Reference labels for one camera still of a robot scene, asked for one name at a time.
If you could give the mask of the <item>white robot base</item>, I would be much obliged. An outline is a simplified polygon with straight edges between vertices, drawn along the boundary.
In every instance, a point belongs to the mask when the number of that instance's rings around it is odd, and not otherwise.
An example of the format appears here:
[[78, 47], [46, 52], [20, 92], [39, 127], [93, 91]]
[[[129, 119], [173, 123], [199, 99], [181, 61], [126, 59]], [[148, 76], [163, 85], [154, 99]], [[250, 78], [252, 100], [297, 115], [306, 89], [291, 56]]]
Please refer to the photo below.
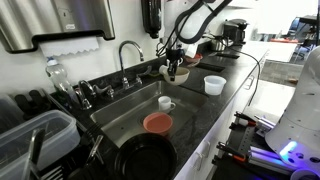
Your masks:
[[265, 141], [284, 163], [320, 174], [319, 46], [307, 56], [295, 92]]

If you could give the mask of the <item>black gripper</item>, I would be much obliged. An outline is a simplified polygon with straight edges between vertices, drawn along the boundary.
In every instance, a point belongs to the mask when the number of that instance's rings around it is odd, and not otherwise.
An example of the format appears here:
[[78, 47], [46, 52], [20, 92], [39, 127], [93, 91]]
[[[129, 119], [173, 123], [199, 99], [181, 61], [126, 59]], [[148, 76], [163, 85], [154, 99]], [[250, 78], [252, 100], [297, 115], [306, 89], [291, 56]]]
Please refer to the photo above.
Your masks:
[[168, 75], [170, 81], [175, 80], [176, 65], [180, 65], [183, 61], [184, 51], [182, 49], [167, 49], [166, 57], [169, 61]]

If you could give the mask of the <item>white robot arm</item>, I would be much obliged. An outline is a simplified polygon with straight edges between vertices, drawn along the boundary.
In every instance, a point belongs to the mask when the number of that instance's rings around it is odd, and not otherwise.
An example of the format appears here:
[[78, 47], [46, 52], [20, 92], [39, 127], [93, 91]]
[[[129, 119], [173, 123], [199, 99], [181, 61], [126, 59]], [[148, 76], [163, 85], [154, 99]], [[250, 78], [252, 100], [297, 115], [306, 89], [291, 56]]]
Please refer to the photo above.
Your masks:
[[175, 80], [178, 61], [183, 57], [182, 45], [197, 43], [209, 23], [232, 0], [164, 0], [163, 46], [157, 56], [166, 55], [169, 61], [168, 76]]

